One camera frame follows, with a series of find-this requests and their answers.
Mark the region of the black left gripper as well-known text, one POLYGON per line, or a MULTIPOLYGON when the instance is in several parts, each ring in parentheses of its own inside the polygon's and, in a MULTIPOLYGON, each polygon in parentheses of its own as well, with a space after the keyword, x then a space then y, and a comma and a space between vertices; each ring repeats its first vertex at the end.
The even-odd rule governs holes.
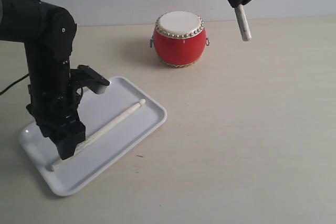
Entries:
POLYGON ((63 90, 52 83, 31 82, 28 85, 31 114, 44 137, 56 145, 59 158, 74 156, 78 144, 86 140, 86 127, 81 122, 78 106, 83 96, 81 82, 67 82, 63 90))

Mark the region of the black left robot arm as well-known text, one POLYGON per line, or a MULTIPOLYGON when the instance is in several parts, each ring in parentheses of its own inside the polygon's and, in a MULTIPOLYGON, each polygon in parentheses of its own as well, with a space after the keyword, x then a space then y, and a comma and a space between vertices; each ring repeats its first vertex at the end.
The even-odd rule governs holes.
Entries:
POLYGON ((59 157, 74 155, 85 139, 78 106, 81 82, 72 76, 70 55, 77 25, 64 8, 37 0, 1 0, 1 40, 24 44, 30 103, 26 109, 59 157))

